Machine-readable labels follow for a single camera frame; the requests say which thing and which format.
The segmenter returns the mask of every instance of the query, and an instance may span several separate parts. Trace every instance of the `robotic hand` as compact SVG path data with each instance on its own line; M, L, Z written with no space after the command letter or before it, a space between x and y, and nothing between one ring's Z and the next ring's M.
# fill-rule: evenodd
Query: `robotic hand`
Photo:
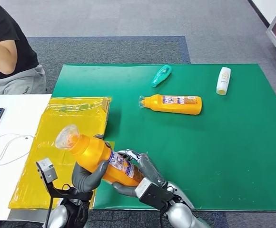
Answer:
M174 228L209 228L202 219L195 217L191 211L194 207L184 193L174 183L164 180L147 154L138 154L132 150L117 153L129 160L136 160L144 176L137 187L113 183L117 192L138 197L142 203L160 210L162 227L161 218L165 216Z

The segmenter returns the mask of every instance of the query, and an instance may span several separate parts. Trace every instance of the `person's arm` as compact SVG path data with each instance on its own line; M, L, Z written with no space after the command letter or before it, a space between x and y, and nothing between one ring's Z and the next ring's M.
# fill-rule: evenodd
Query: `person's arm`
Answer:
M14 40L0 42L0 72L9 75L14 71L17 61L17 52Z

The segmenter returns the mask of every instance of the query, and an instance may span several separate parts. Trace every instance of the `white bottle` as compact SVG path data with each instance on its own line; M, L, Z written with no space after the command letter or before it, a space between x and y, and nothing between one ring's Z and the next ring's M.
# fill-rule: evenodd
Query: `white bottle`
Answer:
M219 73L218 85L216 86L216 93L219 95L225 95L227 93L228 86L229 85L230 76L231 75L231 69L223 67Z

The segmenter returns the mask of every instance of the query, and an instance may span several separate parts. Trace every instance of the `orange bottle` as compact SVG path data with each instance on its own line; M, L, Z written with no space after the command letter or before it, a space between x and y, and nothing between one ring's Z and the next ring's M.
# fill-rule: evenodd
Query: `orange bottle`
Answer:
M94 172L101 161L109 161L103 179L110 184L116 181L135 187L143 178L137 166L107 147L103 140L79 134L73 124L60 132L55 139L55 146L69 150L79 166L89 172Z
M140 108L153 111L198 115L202 110L202 99L199 96L162 96L139 97Z

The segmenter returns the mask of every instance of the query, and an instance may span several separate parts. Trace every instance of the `yellow plastic bag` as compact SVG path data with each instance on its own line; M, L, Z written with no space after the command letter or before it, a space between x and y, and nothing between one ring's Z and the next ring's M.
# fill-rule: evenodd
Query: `yellow plastic bag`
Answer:
M10 209L48 209L50 196L36 171L36 161L49 158L58 179L56 188L71 184L74 158L68 151L55 148L58 133L69 124L75 124L85 135L104 134L108 117L110 98L77 97L51 98L42 115L31 150L15 188ZM58 199L54 199L54 207Z

